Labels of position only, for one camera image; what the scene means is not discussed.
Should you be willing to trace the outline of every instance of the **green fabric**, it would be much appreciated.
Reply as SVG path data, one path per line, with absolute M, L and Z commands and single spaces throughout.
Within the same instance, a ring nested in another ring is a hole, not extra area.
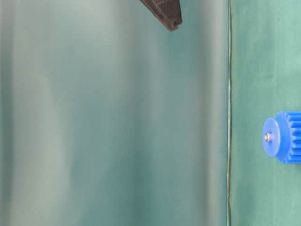
M 269 158 L 261 129 L 301 111 L 301 2 L 232 0 L 232 226 L 300 225 L 301 165 Z
M 227 1 L 0 4 L 0 225 L 226 223 Z

